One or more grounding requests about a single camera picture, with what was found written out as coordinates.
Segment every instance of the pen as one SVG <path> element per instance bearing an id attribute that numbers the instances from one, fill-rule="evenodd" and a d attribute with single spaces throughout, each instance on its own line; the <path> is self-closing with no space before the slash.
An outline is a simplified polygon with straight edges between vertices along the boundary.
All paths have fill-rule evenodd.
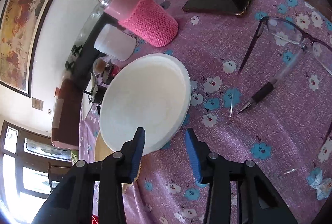
<path id="1" fill-rule="evenodd" d="M 281 70 L 281 72 L 279 72 L 275 77 L 272 77 L 269 80 L 269 82 L 263 85 L 263 87 L 259 91 L 257 91 L 253 96 L 251 96 L 251 98 L 249 98 L 249 100 L 241 108 L 238 114 L 255 106 L 257 103 L 263 100 L 268 94 L 270 94 L 275 89 L 275 87 L 283 80 L 283 78 L 292 72 L 294 66 L 298 63 L 301 56 L 306 50 L 307 46 L 303 45 L 301 49 L 291 59 L 291 61 L 288 62 L 288 64 Z"/>

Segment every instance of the smartphone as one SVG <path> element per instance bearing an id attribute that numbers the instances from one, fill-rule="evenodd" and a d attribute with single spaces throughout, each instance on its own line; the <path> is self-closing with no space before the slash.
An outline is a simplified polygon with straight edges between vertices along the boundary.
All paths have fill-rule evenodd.
<path id="1" fill-rule="evenodd" d="M 246 13 L 251 0 L 188 0 L 182 7 L 185 12 L 233 14 Z"/>

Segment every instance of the window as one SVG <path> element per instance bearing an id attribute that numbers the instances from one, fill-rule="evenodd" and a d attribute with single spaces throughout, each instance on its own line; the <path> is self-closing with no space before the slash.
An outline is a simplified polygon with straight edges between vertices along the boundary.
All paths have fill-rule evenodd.
<path id="1" fill-rule="evenodd" d="M 49 137 L 4 121 L 0 135 L 0 202 L 4 203 L 12 222 L 32 222 L 50 195 L 48 170 L 51 166 L 69 170 L 70 150 L 56 148 Z M 51 180 L 53 188 L 62 175 L 55 177 L 57 180 Z"/>

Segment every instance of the black pen grip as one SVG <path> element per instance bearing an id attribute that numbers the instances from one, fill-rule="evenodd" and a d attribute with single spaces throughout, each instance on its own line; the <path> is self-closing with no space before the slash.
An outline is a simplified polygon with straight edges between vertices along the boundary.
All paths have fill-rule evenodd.
<path id="1" fill-rule="evenodd" d="M 265 98 L 271 91 L 273 91 L 274 87 L 271 82 L 267 82 L 263 87 L 255 93 L 251 98 L 255 101 L 255 103 L 259 103 L 263 98 Z"/>

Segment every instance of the phone case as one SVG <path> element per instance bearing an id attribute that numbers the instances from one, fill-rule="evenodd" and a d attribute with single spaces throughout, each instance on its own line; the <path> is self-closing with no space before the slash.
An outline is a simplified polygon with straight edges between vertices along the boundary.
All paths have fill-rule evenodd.
<path id="1" fill-rule="evenodd" d="M 186 3 L 182 7 L 182 10 L 186 13 L 194 12 L 194 13 L 209 13 L 209 14 L 231 14 L 235 15 L 236 17 L 242 17 L 247 13 L 247 8 L 252 0 L 248 0 L 247 4 L 245 5 L 245 8 L 240 13 L 227 13 L 227 12 L 221 12 L 218 10 L 205 10 L 205 9 L 199 9 L 199 8 L 186 8 Z"/>

